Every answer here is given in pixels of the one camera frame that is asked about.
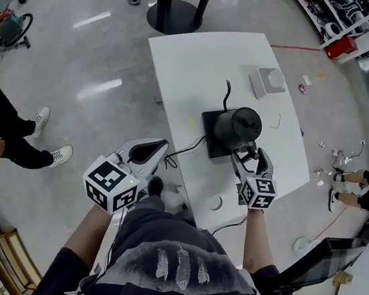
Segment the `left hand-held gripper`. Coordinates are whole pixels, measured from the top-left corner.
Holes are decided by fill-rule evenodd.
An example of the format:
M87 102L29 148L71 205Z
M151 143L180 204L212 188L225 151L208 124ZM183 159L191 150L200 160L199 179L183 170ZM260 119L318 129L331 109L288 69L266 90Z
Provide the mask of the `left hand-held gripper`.
M151 176L167 154L169 142L159 138L137 138L118 152L100 155L82 174L84 191L109 215L131 206L147 187Z

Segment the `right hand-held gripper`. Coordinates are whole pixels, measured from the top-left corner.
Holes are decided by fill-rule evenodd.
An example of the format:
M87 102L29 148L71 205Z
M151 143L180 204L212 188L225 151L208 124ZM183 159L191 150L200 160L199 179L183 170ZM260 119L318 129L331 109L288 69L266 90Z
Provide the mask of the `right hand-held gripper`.
M240 183L236 184L238 204L245 205L249 209L265 211L275 200L277 191L275 181L272 180L273 164L269 155L262 148L258 148L257 153L259 160L256 175L262 178L250 177L253 171L245 167L245 163L236 152L231 153L231 164L235 176L240 180Z

